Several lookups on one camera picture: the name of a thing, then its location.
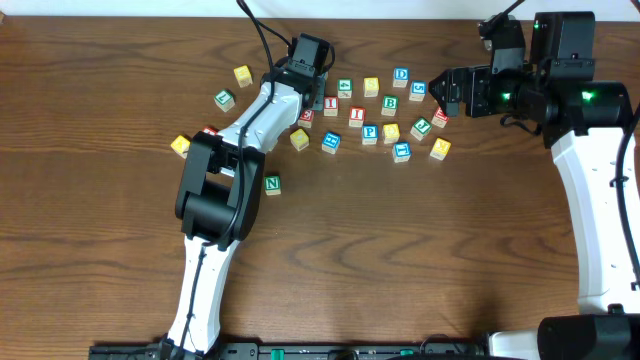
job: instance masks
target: green led light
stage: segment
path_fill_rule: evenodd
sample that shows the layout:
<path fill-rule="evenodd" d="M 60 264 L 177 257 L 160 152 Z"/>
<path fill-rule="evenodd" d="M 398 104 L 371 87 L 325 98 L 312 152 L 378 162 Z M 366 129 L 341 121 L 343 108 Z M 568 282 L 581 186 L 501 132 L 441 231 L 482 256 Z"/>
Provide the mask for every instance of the green led light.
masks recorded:
<path fill-rule="evenodd" d="M 588 91 L 582 92 L 582 100 L 584 101 L 591 101 L 591 99 L 593 99 L 594 96 L 596 95 L 592 92 L 588 92 Z"/>

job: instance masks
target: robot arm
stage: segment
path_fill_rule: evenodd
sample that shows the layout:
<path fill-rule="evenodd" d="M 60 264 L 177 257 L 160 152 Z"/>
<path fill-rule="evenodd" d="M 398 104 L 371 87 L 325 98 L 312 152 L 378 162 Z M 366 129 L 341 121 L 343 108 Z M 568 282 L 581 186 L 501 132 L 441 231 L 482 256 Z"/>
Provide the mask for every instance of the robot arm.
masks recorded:
<path fill-rule="evenodd" d="M 181 346 L 197 356 L 215 344 L 231 257 L 258 212 L 265 154 L 302 110 L 322 110 L 326 72 L 321 71 L 326 71 L 330 45 L 306 34 L 294 44 L 292 56 L 283 59 L 286 64 L 265 74 L 257 99 L 238 120 L 217 136 L 199 132 L 193 137 L 176 200 L 176 216 L 182 219 L 185 233 L 186 266 L 178 312 L 165 340 L 170 348 Z M 272 78 L 273 87 L 266 81 Z M 266 101 L 271 103 L 260 110 Z M 248 127 L 239 149 L 243 126 Z M 243 151 L 242 163 L 239 151 Z M 240 166 L 244 166 L 244 179 L 236 176 Z M 231 188 L 208 180 L 207 173 L 233 177 Z M 240 186 L 244 191 L 238 201 Z M 235 215 L 238 204 L 241 210 Z M 229 224 L 233 228 L 225 231 Z"/>

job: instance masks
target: letter i block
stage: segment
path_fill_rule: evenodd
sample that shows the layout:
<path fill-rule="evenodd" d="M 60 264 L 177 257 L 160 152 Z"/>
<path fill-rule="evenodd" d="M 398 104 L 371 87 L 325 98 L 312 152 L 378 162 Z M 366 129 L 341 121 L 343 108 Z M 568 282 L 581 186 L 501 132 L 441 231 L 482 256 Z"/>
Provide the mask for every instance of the letter i block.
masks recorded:
<path fill-rule="evenodd" d="M 409 69 L 395 68 L 393 70 L 393 87 L 407 87 L 409 82 Z"/>
<path fill-rule="evenodd" d="M 401 142 L 393 145 L 393 161 L 405 162 L 411 157 L 411 148 L 409 143 Z"/>
<path fill-rule="evenodd" d="M 329 154 L 335 154 L 340 146 L 340 135 L 328 132 L 322 140 L 322 150 Z"/>
<path fill-rule="evenodd" d="M 247 65 L 242 65 L 239 68 L 233 69 L 233 73 L 236 75 L 236 80 L 238 80 L 238 85 L 240 85 L 240 87 L 245 87 L 253 84 L 253 80 L 251 79 L 251 72 L 249 71 L 249 67 Z"/>
<path fill-rule="evenodd" d="M 382 115 L 395 116 L 398 110 L 398 98 L 396 96 L 385 96 L 382 99 Z"/>
<path fill-rule="evenodd" d="M 215 99 L 216 105 L 218 105 L 218 107 L 224 112 L 229 111 L 229 109 L 231 109 L 236 104 L 236 102 L 233 100 L 233 95 L 231 95 L 231 93 L 227 90 L 220 91 L 218 95 L 216 95 Z"/>
<path fill-rule="evenodd" d="M 183 159 L 187 158 L 189 146 L 191 146 L 191 142 L 182 135 L 178 135 L 178 137 L 171 143 L 171 148 L 173 149 L 173 151 L 175 151 L 176 154 L 182 156 Z"/>
<path fill-rule="evenodd" d="M 380 90 L 380 82 L 377 77 L 364 78 L 364 97 L 376 97 Z"/>
<path fill-rule="evenodd" d="M 378 142 L 378 126 L 365 125 L 362 127 L 362 145 L 375 145 Z"/>
<path fill-rule="evenodd" d="M 444 160 L 444 157 L 447 156 L 447 153 L 451 149 L 451 143 L 447 140 L 438 138 L 436 143 L 433 144 L 433 149 L 431 149 L 431 157 L 434 157 L 438 160 Z"/>
<path fill-rule="evenodd" d="M 400 138 L 400 128 L 398 124 L 387 124 L 382 127 L 384 132 L 384 143 L 393 144 Z"/>
<path fill-rule="evenodd" d="M 365 108 L 352 106 L 349 111 L 349 126 L 362 127 L 364 124 L 364 117 L 367 114 Z"/>
<path fill-rule="evenodd" d="M 336 96 L 325 96 L 324 116 L 338 116 L 338 98 Z"/>
<path fill-rule="evenodd" d="M 431 119 L 431 124 L 443 128 L 449 122 L 449 118 L 444 114 L 442 109 L 438 106 L 438 111 L 433 114 L 433 118 Z"/>
<path fill-rule="evenodd" d="M 264 192 L 267 195 L 280 195 L 280 177 L 279 176 L 267 176 L 264 178 Z"/>
<path fill-rule="evenodd" d="M 303 111 L 302 114 L 300 114 L 300 119 L 298 119 L 298 126 L 311 129 L 312 123 L 313 123 L 313 110 Z"/>
<path fill-rule="evenodd" d="M 424 81 L 411 82 L 411 93 L 409 94 L 409 100 L 422 101 L 424 96 L 427 95 L 427 83 Z"/>
<path fill-rule="evenodd" d="M 411 127 L 411 135 L 418 140 L 424 139 L 429 131 L 431 131 L 431 124 L 429 124 L 425 118 L 418 119 L 418 121 L 416 121 L 416 123 Z"/>
<path fill-rule="evenodd" d="M 353 93 L 353 84 L 351 79 L 338 79 L 338 97 L 340 99 L 349 99 Z"/>
<path fill-rule="evenodd" d="M 309 136 L 302 129 L 298 129 L 289 136 L 291 138 L 291 143 L 296 150 L 300 151 L 307 146 L 309 146 Z"/>

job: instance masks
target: green block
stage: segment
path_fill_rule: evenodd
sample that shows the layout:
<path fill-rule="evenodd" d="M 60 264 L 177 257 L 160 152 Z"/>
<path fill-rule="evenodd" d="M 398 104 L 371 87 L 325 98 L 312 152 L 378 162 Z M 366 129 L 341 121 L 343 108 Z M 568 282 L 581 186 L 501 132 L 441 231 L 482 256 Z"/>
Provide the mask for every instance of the green block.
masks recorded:
<path fill-rule="evenodd" d="M 413 127 L 416 128 L 416 130 L 418 130 L 422 135 L 427 135 L 429 131 L 431 131 L 431 124 L 429 124 L 429 122 L 425 118 L 418 119 L 418 121 L 413 124 Z"/>
<path fill-rule="evenodd" d="M 279 176 L 267 176 L 264 178 L 264 187 L 267 191 L 280 189 Z"/>
<path fill-rule="evenodd" d="M 233 96 L 227 90 L 222 90 L 218 93 L 218 95 L 216 95 L 216 101 L 220 105 L 228 103 L 231 99 L 233 99 Z"/>
<path fill-rule="evenodd" d="M 382 107 L 385 108 L 385 109 L 397 109 L 398 108 L 398 97 L 397 96 L 386 95 L 382 99 Z"/>
<path fill-rule="evenodd" d="M 284 360 L 284 350 L 271 350 L 271 360 Z"/>
<path fill-rule="evenodd" d="M 351 79 L 338 79 L 338 91 L 351 91 L 352 89 Z"/>

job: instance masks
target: wire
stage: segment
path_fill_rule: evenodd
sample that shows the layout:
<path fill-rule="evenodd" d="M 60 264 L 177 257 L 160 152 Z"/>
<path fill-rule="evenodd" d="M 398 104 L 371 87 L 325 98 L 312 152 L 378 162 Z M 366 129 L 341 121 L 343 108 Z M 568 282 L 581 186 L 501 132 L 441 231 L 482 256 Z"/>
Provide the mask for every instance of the wire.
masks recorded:
<path fill-rule="evenodd" d="M 184 329 L 182 330 L 182 338 L 180 339 L 180 346 L 178 346 L 178 351 L 176 352 L 176 356 L 180 358 L 181 355 L 184 354 L 184 341 L 187 339 L 187 331 L 189 331 L 189 325 L 191 324 L 191 318 L 193 317 L 193 304 L 196 298 L 196 288 L 198 287 L 198 278 L 200 277 L 200 270 L 202 269 L 202 263 L 207 256 L 205 253 L 205 247 L 200 247 L 200 255 L 198 255 L 198 266 L 196 267 L 196 273 L 193 276 L 193 284 L 191 285 L 191 298 L 189 299 L 189 310 L 187 311 L 187 321 L 184 324 Z"/>
<path fill-rule="evenodd" d="M 247 11 L 249 11 L 249 12 L 250 12 L 251 10 L 249 9 L 249 6 L 247 6 L 247 4 L 246 4 L 244 1 L 242 1 L 242 4 L 240 4 L 240 2 L 238 2 L 238 6 L 240 6 L 240 9 L 241 9 L 242 11 L 244 11 L 244 13 L 245 13 L 245 14 L 249 15 L 249 14 L 247 13 Z M 284 36 L 280 35 L 280 33 L 279 33 L 279 32 L 277 32 L 277 31 L 273 30 L 272 28 L 268 27 L 267 25 L 265 25 L 265 24 L 264 24 L 262 21 L 260 21 L 260 20 L 257 20 L 257 19 L 256 19 L 255 21 L 258 23 L 258 25 L 262 26 L 265 30 L 267 30 L 268 32 L 272 33 L 273 35 L 275 35 L 275 36 L 279 37 L 279 38 L 280 38 L 280 40 L 284 41 L 284 43 L 285 43 L 285 44 L 287 44 L 287 46 L 288 46 L 288 47 L 291 47 L 291 43 L 289 42 L 289 40 L 287 40 Z"/>
<path fill-rule="evenodd" d="M 425 346 L 426 346 L 429 342 L 431 342 L 431 340 L 432 340 L 433 338 L 445 338 L 445 339 L 447 339 L 447 340 L 451 343 L 451 345 L 453 345 L 453 347 L 456 349 L 456 351 L 458 352 L 458 354 L 464 354 L 464 353 L 462 352 L 462 350 L 460 350 L 460 348 L 458 347 L 458 345 L 457 345 L 456 343 L 454 343 L 454 342 L 453 342 L 453 340 L 452 340 L 452 339 L 449 337 L 449 335 L 447 335 L 447 334 L 433 334 L 433 335 L 430 335 L 428 338 L 426 338 L 426 339 L 422 342 L 422 344 L 420 344 L 420 354 L 424 354 L 424 353 L 425 353 L 425 351 L 427 350 L 427 349 L 425 348 Z"/>
<path fill-rule="evenodd" d="M 624 176 L 624 157 L 629 146 L 629 141 L 634 134 L 636 126 L 638 125 L 638 119 L 640 119 L 640 104 L 636 109 L 636 113 L 633 116 L 633 120 L 627 129 L 625 129 L 622 140 L 620 141 L 620 147 L 618 148 L 618 156 L 616 159 L 616 177 L 611 180 L 611 185 L 616 188 L 616 195 L 618 198 L 618 211 L 620 212 L 620 222 L 622 223 L 622 232 L 624 233 L 624 239 L 627 242 L 627 250 L 629 251 L 629 257 L 631 258 L 631 265 L 633 266 L 633 273 L 636 276 L 636 282 L 633 285 L 633 289 L 640 285 L 640 261 L 638 260 L 638 252 L 636 251 L 635 243 L 633 242 L 633 236 L 631 234 L 631 226 L 629 224 L 629 214 L 627 213 L 627 204 L 624 199 L 624 183 L 629 180 Z"/>

